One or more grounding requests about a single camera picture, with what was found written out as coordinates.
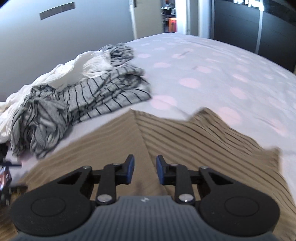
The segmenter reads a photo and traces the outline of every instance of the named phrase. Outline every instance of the striped cloth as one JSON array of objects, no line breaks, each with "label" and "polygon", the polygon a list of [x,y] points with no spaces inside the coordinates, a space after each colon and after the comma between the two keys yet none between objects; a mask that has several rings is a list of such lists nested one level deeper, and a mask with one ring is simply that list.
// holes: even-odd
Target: striped cloth
[{"label": "striped cloth", "polygon": [[[280,207],[274,234],[283,241],[296,239],[296,207],[279,171],[279,150],[263,149],[207,108],[189,121],[130,110],[39,162],[22,182],[32,190],[84,165],[96,170],[106,164],[122,163],[128,154],[135,155],[135,171],[130,185],[117,187],[118,196],[172,195],[173,187],[159,185],[156,174],[155,158],[162,154],[168,163],[184,164],[192,170],[209,166],[268,194]],[[2,218],[0,241],[16,234],[9,219]]]},{"label": "striped cloth", "polygon": [[12,121],[13,154],[19,156],[30,149],[42,158],[56,147],[70,124],[150,99],[143,75],[143,69],[125,63],[60,93],[48,85],[34,86]]},{"label": "striped cloth", "polygon": [[133,49],[124,43],[116,45],[106,45],[100,50],[108,50],[111,56],[111,64],[113,67],[120,66],[133,58]]}]

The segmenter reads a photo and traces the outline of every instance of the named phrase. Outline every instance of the orange object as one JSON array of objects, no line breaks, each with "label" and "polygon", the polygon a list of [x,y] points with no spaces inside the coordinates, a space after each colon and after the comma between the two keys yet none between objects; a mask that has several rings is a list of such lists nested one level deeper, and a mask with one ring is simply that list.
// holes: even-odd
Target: orange object
[{"label": "orange object", "polygon": [[169,18],[168,31],[169,32],[177,32],[177,19],[176,18]]}]

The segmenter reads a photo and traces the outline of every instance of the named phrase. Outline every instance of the bed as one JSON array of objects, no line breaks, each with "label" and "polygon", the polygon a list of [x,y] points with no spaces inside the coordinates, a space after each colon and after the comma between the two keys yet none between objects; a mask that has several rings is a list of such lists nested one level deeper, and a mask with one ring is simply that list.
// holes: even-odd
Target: bed
[{"label": "bed", "polygon": [[[294,74],[238,47],[179,33],[137,39],[128,45],[135,51],[132,63],[145,69],[152,99],[72,127],[54,153],[129,108],[161,118],[187,120],[201,107],[208,107],[264,148],[281,148],[281,172],[296,198]],[[38,162],[29,153],[15,158],[9,152],[7,157],[23,165],[11,168],[13,182]]]}]

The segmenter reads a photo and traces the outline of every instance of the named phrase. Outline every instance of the metal screw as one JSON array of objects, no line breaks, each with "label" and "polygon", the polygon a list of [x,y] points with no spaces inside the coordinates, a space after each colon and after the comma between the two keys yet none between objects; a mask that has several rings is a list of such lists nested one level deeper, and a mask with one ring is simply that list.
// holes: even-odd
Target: metal screw
[{"label": "metal screw", "polygon": [[188,194],[188,193],[184,193],[184,194],[181,194],[179,196],[179,199],[182,201],[182,202],[190,202],[194,199],[194,197],[191,195],[191,194]]},{"label": "metal screw", "polygon": [[112,197],[108,194],[102,194],[97,197],[99,202],[109,202],[112,200]]}]

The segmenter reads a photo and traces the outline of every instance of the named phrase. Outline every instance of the crumpled clothing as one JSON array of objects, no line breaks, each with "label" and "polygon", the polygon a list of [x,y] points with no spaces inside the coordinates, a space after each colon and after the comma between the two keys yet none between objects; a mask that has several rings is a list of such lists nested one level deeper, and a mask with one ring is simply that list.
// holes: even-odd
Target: crumpled clothing
[{"label": "crumpled clothing", "polygon": [[102,47],[100,50],[109,51],[113,67],[120,66],[133,58],[133,49],[124,43],[116,45],[109,44]]},{"label": "crumpled clothing", "polygon": [[18,92],[11,94],[5,102],[0,102],[0,143],[10,140],[12,119],[20,108],[31,88],[39,84],[48,84],[58,92],[68,85],[83,79],[96,78],[113,67],[108,50],[88,51],[65,64],[59,64],[49,73],[38,77],[32,84],[24,85]]},{"label": "crumpled clothing", "polygon": [[30,149],[37,158],[43,158],[64,137],[70,124],[150,99],[143,75],[143,69],[125,63],[61,92],[49,85],[34,86],[13,118],[13,154],[18,156]]}]

